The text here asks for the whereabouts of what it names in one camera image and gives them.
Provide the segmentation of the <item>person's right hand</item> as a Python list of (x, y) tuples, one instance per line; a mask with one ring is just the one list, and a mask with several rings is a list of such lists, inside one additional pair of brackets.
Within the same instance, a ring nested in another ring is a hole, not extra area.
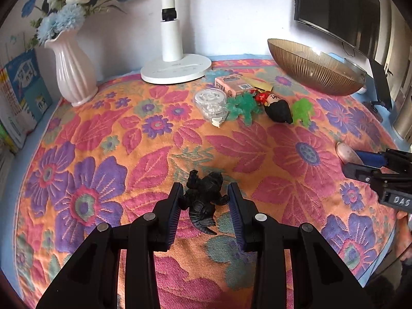
[(405, 261), (411, 259), (411, 230), (408, 226), (408, 213), (398, 211), (396, 218), (394, 251), (396, 258)]

